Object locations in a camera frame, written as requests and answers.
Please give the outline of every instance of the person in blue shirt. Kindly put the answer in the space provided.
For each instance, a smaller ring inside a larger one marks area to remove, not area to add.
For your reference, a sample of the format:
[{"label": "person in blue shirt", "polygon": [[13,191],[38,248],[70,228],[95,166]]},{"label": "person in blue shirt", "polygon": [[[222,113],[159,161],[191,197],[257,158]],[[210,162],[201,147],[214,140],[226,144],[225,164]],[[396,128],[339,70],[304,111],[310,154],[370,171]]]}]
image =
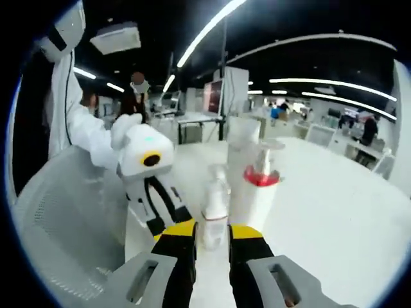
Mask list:
[{"label": "person in blue shirt", "polygon": [[271,118],[272,119],[278,119],[279,114],[281,112],[286,112],[287,109],[289,109],[289,106],[286,103],[281,104],[280,107],[272,108],[271,109]]}]

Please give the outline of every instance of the gray gripper base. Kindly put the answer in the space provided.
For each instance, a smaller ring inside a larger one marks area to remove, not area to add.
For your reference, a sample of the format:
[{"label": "gray gripper base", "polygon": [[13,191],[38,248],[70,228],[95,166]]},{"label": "gray gripper base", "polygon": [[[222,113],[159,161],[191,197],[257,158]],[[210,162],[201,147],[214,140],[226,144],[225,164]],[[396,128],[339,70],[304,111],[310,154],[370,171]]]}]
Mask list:
[{"label": "gray gripper base", "polygon": [[338,305],[322,294],[320,281],[284,255],[247,262],[257,283],[264,308],[286,308],[281,289],[292,296],[298,308],[356,308]]},{"label": "gray gripper base", "polygon": [[176,262],[174,257],[139,253],[108,277],[104,292],[91,300],[89,307],[161,308]]}]

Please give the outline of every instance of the person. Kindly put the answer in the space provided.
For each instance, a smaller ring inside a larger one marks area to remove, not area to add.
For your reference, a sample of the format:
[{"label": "person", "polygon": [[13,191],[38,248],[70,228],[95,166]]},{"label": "person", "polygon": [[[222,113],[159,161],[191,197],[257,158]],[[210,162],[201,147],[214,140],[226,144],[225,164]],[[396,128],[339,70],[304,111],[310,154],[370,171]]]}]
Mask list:
[{"label": "person", "polygon": [[146,107],[144,103],[146,95],[144,93],[142,94],[135,94],[135,92],[130,88],[130,89],[125,89],[123,98],[121,99],[120,102],[120,113],[119,117],[121,117],[123,114],[141,114],[142,124],[147,123],[147,113],[146,113]]},{"label": "person", "polygon": [[[377,120],[378,116],[372,115],[364,123],[364,133],[360,139],[360,143],[364,146],[370,146],[375,136],[378,134]],[[367,166],[370,162],[375,161],[375,157],[369,155],[368,153],[358,150],[355,161]]]},{"label": "person", "polygon": [[312,123],[312,122],[314,122],[314,117],[315,117],[314,110],[312,108],[310,108],[310,110],[308,111],[308,114],[306,116],[306,121],[309,122],[309,123]]},{"label": "person", "polygon": [[378,134],[377,120],[378,116],[370,116],[364,123],[364,133],[361,138],[361,143],[364,146],[369,146],[374,137]]},{"label": "person", "polygon": [[94,117],[96,118],[100,117],[100,113],[98,110],[99,105],[100,105],[100,100],[95,93],[83,92],[82,105],[87,107],[89,109],[90,114],[92,114]]},{"label": "person", "polygon": [[145,80],[144,75],[141,72],[134,72],[131,75],[130,86],[136,95],[147,93],[150,88],[150,84]]},{"label": "person", "polygon": [[287,105],[287,103],[282,103],[280,107],[277,108],[272,108],[271,109],[271,118],[272,119],[278,119],[280,117],[283,117],[284,112],[287,111],[290,107]]},{"label": "person", "polygon": [[[111,132],[105,129],[103,120],[95,118],[81,104],[83,91],[73,70],[74,48],[84,29],[83,4],[79,1],[52,25],[51,34],[36,41],[35,52],[24,70],[16,113],[12,115],[16,130],[10,180],[17,184],[17,195],[47,160],[71,145],[88,151],[95,166],[117,171],[118,152],[112,148]],[[29,126],[24,124],[27,119],[33,119]],[[121,120],[127,130],[139,124],[141,117],[125,115]],[[27,159],[27,153],[31,153],[35,163]],[[25,161],[30,162],[30,168],[24,168]]]}]

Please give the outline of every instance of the black ceiling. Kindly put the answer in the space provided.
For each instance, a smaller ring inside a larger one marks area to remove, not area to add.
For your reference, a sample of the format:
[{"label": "black ceiling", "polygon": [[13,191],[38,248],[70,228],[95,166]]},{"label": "black ceiling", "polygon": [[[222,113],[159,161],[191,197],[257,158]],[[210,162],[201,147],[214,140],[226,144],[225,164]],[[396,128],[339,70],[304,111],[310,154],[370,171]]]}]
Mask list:
[{"label": "black ceiling", "polygon": [[[129,82],[136,69],[144,72],[153,90],[161,90],[168,76],[171,53],[175,67],[190,42],[228,0],[83,0],[86,32],[76,48],[76,64],[100,77],[87,82],[97,92],[111,81],[120,86]],[[291,93],[312,90],[308,84],[269,84],[270,78],[322,78],[364,85],[390,94],[392,59],[409,59],[411,49],[403,34],[405,21],[400,6],[394,2],[365,5],[361,1],[290,1],[248,0],[227,19],[227,58],[275,40],[318,33],[354,33],[384,40],[398,49],[395,53],[376,44],[346,39],[311,40],[287,44],[250,55],[231,65],[250,71],[253,87],[269,94],[272,89]],[[109,24],[136,21],[141,49],[103,56],[90,42],[96,32]],[[179,74],[176,86],[201,86],[221,60],[223,23],[200,43]],[[383,106],[386,99],[357,90],[336,89],[337,95]]]}]

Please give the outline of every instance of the monitor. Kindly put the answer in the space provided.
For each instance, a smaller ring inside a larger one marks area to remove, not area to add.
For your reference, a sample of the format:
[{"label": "monitor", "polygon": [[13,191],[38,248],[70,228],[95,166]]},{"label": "monitor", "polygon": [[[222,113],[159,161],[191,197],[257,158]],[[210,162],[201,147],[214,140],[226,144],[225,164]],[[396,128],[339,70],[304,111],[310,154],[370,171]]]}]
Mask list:
[{"label": "monitor", "polygon": [[344,108],[344,115],[356,118],[357,115],[358,115],[358,111],[355,111],[355,110],[350,109],[350,108]]},{"label": "monitor", "polygon": [[337,118],[340,119],[341,111],[330,108],[330,109],[328,109],[328,115],[331,116],[331,117],[337,117]]},{"label": "monitor", "polygon": [[181,91],[166,92],[161,96],[161,106],[170,111],[177,111],[179,108]]},{"label": "monitor", "polygon": [[222,107],[223,80],[206,83],[203,95],[203,111],[220,115]]}]

